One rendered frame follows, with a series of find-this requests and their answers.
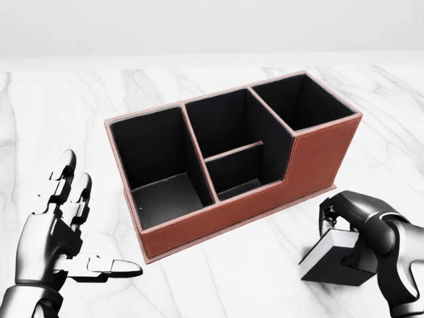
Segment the red-brown desk caddy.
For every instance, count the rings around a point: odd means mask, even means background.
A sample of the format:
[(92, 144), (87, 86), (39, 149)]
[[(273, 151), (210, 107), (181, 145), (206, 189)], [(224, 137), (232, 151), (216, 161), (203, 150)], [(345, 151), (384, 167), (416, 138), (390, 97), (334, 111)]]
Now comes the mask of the red-brown desk caddy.
[(144, 261), (333, 189), (361, 118), (302, 71), (107, 119)]

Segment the black book with white pages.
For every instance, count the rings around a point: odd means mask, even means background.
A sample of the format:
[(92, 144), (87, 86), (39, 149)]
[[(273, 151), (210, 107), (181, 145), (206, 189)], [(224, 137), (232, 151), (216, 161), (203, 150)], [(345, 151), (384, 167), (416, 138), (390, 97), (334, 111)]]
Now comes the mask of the black book with white pages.
[(360, 286), (376, 274), (378, 260), (357, 232), (330, 229), (299, 265), (302, 280)]

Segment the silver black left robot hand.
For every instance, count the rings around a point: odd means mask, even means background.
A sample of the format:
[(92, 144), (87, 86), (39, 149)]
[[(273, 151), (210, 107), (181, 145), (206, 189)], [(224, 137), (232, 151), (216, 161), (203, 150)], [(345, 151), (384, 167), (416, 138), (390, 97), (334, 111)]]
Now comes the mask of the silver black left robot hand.
[(80, 227), (89, 215), (92, 180), (74, 179), (76, 155), (67, 149), (60, 157), (24, 225), (17, 248), (15, 281), (59, 290), (66, 279), (106, 282), (109, 278), (142, 275), (134, 262), (81, 253)]

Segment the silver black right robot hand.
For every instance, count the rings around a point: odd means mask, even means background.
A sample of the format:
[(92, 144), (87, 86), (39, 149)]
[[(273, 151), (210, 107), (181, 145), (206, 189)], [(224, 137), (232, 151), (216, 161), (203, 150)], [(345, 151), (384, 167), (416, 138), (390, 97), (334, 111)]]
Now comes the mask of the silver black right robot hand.
[(353, 191), (342, 191), (324, 200), (319, 206), (319, 233), (324, 235), (342, 217), (350, 224), (350, 230), (359, 232), (350, 256), (342, 264), (351, 268), (375, 273), (377, 256), (387, 255), (395, 245), (394, 231), (383, 220), (394, 219), (399, 213), (388, 203)]

